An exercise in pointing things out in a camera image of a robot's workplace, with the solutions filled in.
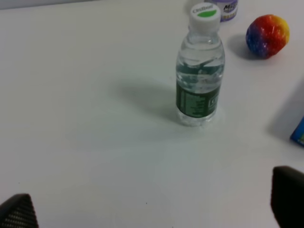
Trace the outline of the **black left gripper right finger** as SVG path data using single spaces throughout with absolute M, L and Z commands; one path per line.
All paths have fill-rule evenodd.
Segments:
M 289 166 L 273 168 L 271 209 L 281 228 L 304 226 L 304 174 Z

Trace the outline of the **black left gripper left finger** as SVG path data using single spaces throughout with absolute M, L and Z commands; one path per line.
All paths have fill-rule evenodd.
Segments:
M 16 194 L 0 205 L 0 228 L 38 228 L 31 196 Z

